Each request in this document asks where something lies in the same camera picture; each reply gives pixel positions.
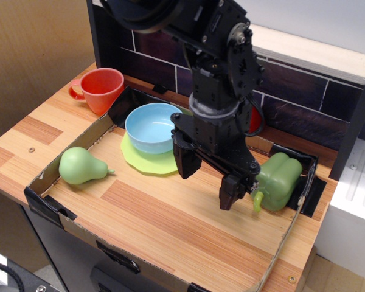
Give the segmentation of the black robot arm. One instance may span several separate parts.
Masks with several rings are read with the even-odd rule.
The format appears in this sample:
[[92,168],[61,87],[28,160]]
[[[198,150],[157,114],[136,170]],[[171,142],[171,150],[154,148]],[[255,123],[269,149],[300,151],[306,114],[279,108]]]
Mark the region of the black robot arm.
[[208,163],[223,175],[220,207],[229,210],[257,187],[260,166],[248,150],[252,93],[264,68],[252,48],[245,10],[235,1],[103,1],[137,33],[163,31],[178,40],[192,73],[189,114],[172,114],[173,154],[182,178]]

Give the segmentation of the red object behind arm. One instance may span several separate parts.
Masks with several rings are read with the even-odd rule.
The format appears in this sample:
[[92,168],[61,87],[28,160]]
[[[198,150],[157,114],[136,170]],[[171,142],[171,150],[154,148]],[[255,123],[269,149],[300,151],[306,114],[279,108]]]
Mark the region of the red object behind arm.
[[249,133],[251,134],[256,132],[260,128],[261,124],[262,117],[259,111],[255,107],[252,107]]

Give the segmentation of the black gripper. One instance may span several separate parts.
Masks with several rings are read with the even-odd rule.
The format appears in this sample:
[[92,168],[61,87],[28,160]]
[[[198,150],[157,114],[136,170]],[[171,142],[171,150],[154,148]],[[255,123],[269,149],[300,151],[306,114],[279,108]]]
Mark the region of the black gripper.
[[192,115],[173,114],[173,155],[182,179],[187,179],[206,162],[224,177],[219,191],[220,209],[230,210],[246,192],[257,188],[260,166],[245,142],[252,105],[244,100],[226,109]]

